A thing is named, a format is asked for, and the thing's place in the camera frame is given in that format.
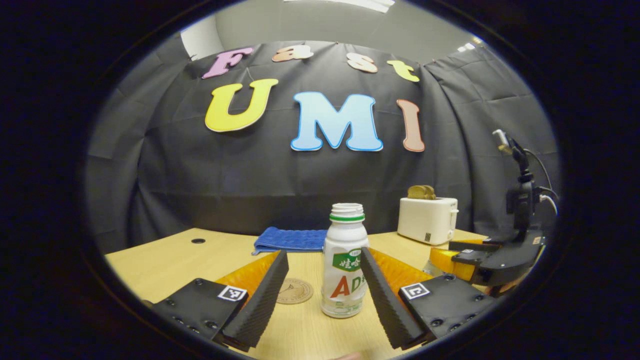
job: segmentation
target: blue cloth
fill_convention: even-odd
[[[326,232],[327,230],[280,230],[271,226],[253,243],[255,251],[252,255],[280,249],[287,252],[322,251]]]

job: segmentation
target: wooden table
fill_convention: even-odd
[[[192,243],[195,238],[205,242]],[[197,277],[215,281],[268,254],[251,255],[256,238],[190,229],[106,257],[133,293],[156,303]],[[454,235],[455,240],[470,238],[486,236],[460,230]],[[418,269],[424,267],[431,250],[429,245],[395,232],[369,235],[369,243],[372,248]],[[437,247],[446,249],[447,244]],[[327,360],[360,352],[363,359],[389,359],[411,350],[391,348],[369,292],[362,311],[351,318],[335,319],[322,313],[322,253],[290,252],[288,258],[287,277],[309,282],[314,294],[301,304],[276,304],[269,325],[249,356],[267,360]]]

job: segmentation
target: yellow letter u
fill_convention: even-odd
[[[277,79],[261,79],[250,83],[253,95],[249,107],[244,113],[237,115],[229,115],[228,110],[231,99],[236,91],[242,89],[242,84],[229,84],[213,90],[213,99],[204,119],[205,124],[218,133],[244,129],[253,124],[264,114],[271,87],[277,83]]]

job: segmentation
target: blue letter m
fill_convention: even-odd
[[[316,136],[316,124],[329,145],[340,146],[344,133],[351,125],[351,137],[347,147],[356,151],[380,151],[382,141],[376,136],[373,122],[375,99],[366,95],[349,95],[340,111],[319,92],[300,92],[293,96],[300,103],[300,127],[298,137],[291,142],[296,151],[314,151],[322,147],[322,140]]]

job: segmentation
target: white bottle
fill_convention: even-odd
[[[324,281],[322,311],[334,318],[348,318],[362,309],[367,283],[360,269],[362,247],[369,246],[362,225],[361,204],[334,204],[332,221],[324,239]]]

